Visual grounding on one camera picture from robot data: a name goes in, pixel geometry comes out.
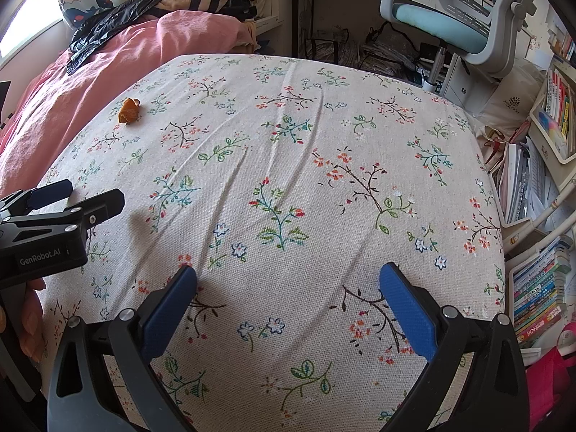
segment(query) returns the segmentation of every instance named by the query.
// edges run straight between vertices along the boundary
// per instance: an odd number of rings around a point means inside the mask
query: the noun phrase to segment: window
[[[58,0],[26,0],[0,41],[0,57],[61,18]]]

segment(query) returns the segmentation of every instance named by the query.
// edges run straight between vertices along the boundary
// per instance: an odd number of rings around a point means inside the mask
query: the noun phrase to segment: floral bedspread
[[[140,119],[120,125],[126,97]],[[192,265],[198,294],[153,368],[199,432],[380,430],[425,365],[378,291],[388,261],[440,305],[503,309],[498,215],[464,112],[383,76],[181,56],[88,123],[42,183],[61,179],[70,203],[120,188],[126,206],[90,231],[88,264],[41,293],[44,384],[70,316],[113,319]]]

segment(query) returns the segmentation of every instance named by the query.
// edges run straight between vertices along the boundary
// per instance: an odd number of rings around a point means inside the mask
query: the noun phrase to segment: screw
[[[134,311],[132,309],[124,309],[118,314],[118,318],[122,321],[132,320]]]
[[[498,320],[498,323],[500,323],[500,325],[508,325],[510,323],[510,319],[508,318],[508,316],[506,316],[503,313],[499,313],[498,316],[496,317],[496,320]]]
[[[68,326],[70,328],[75,328],[78,325],[80,325],[80,317],[74,316],[74,317],[71,317],[70,320],[68,320]]]
[[[442,313],[447,319],[455,319],[458,316],[458,310],[452,305],[446,305],[442,308]]]

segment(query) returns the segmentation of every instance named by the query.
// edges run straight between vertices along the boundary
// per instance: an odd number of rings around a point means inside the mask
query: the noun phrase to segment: human hand
[[[28,281],[26,284],[26,294],[22,304],[22,326],[24,329],[20,333],[20,347],[22,352],[31,357],[35,362],[40,361],[44,351],[44,341],[42,340],[42,305],[36,291],[46,288],[42,278]],[[0,333],[6,329],[6,313],[0,308]]]

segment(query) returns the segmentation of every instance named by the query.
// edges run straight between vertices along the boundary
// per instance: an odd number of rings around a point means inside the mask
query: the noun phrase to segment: bookshelf
[[[557,69],[565,82],[570,85],[574,91],[576,91],[576,68],[574,68],[566,59],[563,59],[559,56],[554,56],[550,65],[550,69],[552,71]],[[545,110],[546,107],[545,101],[547,89],[548,86],[545,82],[536,98],[536,102],[533,105],[533,108],[530,111],[529,119],[531,124],[528,129],[528,136],[531,138],[532,142],[534,142],[534,145],[538,149],[538,152],[540,153],[546,168],[548,168],[549,175],[557,186],[558,191],[562,193],[562,191],[566,189],[563,193],[563,196],[569,193],[574,194],[573,187],[576,185],[576,179],[574,178],[576,175],[576,154],[572,154],[571,156],[564,158],[554,140],[550,138],[547,130],[538,120],[540,109]],[[572,237],[574,234],[576,234],[574,232],[576,230],[576,226],[572,226],[572,228],[570,228],[568,225],[568,227],[566,227],[564,225],[566,222],[568,222],[568,220],[559,225],[557,227],[557,231],[561,230],[564,232],[564,234]],[[517,223],[512,223],[512,225],[503,226],[503,239],[506,241],[509,236],[514,236],[514,233],[516,231],[520,231],[523,226],[526,226],[526,222],[524,222],[524,220]],[[540,240],[540,243],[542,243],[544,240],[548,240],[550,235],[543,239],[543,234],[540,233],[538,229],[532,228],[532,232],[528,235],[528,237],[529,238],[527,238],[526,241],[522,242],[523,248],[525,248],[525,245],[529,245],[529,243],[534,242],[534,240]],[[541,248],[541,245],[535,245],[532,250],[535,248]],[[517,250],[518,248],[514,248],[513,251],[509,253],[509,256],[512,256],[513,258],[508,260],[506,264],[506,313],[511,317],[512,320],[514,320],[514,289],[516,289],[514,287],[514,277],[515,275],[519,275],[519,273],[522,272],[524,268],[528,268],[532,263],[536,262],[538,258],[544,254],[544,249],[541,248],[539,251],[536,250],[535,252],[526,252],[525,255],[530,253],[528,257],[522,255],[518,256],[518,258],[514,258],[514,256],[517,255]],[[544,333],[536,339],[531,347],[521,350],[525,365],[530,365],[536,362],[539,358],[541,358],[541,356],[543,356],[553,346],[555,346],[563,327],[567,323],[576,320],[576,252],[574,252],[574,245],[566,250],[566,253],[569,253],[571,270],[568,274],[566,274],[566,292],[564,294],[564,303],[561,304],[565,307],[562,313],[562,318],[554,325],[549,326],[544,331]],[[566,349],[575,350],[576,343],[572,343],[572,340],[569,340],[569,342],[566,344]]]
[[[551,64],[551,69],[555,68],[562,74],[570,87],[576,91],[576,68],[556,56],[552,59]],[[545,97],[546,83],[542,85],[542,89],[540,90],[536,102],[530,111],[531,125],[528,130],[528,136],[530,136],[531,140],[538,148],[538,151],[540,152],[546,167],[548,167],[552,180],[554,180],[558,190],[562,191],[574,174],[576,174],[576,154],[572,154],[572,156],[563,159],[554,144],[554,141],[552,141],[548,136],[548,133],[538,121],[536,112],[542,107],[545,102]]]

